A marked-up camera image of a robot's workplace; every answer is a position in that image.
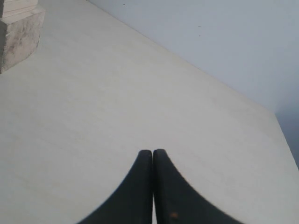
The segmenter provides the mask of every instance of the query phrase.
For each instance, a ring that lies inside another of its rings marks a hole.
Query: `gray wall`
[[[299,161],[299,1],[90,2],[276,113]]]

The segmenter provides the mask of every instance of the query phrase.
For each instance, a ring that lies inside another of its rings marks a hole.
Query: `pillar base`
[[[0,19],[0,73],[10,69],[35,52],[45,10],[34,9]]]

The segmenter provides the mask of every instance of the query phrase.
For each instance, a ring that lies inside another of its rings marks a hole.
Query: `stone pillar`
[[[45,10],[38,0],[0,0],[0,73],[37,48]]]

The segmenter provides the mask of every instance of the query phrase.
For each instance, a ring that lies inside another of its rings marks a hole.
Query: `white wall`
[[[275,112],[299,148],[299,1],[90,2]]]

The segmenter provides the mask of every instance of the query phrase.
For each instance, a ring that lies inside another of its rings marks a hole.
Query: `marble surface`
[[[0,19],[0,72],[13,67],[35,52],[40,38],[45,10],[34,9]]]
[[[85,0],[39,2],[40,47],[0,75],[1,223],[76,223],[156,148],[244,223],[298,223],[272,113]]]
[[[2,0],[0,1],[2,13],[0,17],[8,17],[24,13],[35,8],[38,0]]]

